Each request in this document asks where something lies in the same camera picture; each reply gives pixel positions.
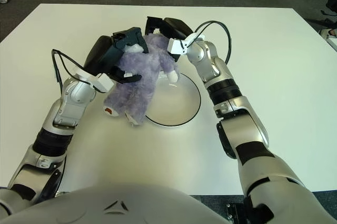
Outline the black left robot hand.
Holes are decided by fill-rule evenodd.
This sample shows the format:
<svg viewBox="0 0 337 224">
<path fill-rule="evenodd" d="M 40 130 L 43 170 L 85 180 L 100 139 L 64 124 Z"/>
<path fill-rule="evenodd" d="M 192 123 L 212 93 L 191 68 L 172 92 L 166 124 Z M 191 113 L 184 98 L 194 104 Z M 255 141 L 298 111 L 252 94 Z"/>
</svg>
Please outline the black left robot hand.
<svg viewBox="0 0 337 224">
<path fill-rule="evenodd" d="M 84 63 L 84 70 L 92 75 L 105 73 L 112 80 L 119 83 L 139 81 L 141 75 L 125 76 L 125 71 L 117 67 L 117 63 L 124 54 L 125 46 L 138 44 L 144 53 L 148 53 L 146 42 L 139 27 L 115 32 L 112 36 L 100 36 Z"/>
</svg>

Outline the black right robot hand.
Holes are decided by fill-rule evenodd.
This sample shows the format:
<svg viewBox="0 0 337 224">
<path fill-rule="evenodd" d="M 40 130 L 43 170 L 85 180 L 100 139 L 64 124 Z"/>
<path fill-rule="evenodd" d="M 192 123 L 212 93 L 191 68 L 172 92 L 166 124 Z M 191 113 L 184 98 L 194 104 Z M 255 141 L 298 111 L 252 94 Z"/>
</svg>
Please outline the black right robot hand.
<svg viewBox="0 0 337 224">
<path fill-rule="evenodd" d="M 176 63 L 180 57 L 167 51 L 169 40 L 185 40 L 193 31 L 182 20 L 176 18 L 147 17 L 145 35 L 142 37 L 141 47 L 145 53 L 150 51 L 149 46 L 157 47 Z"/>
</svg>

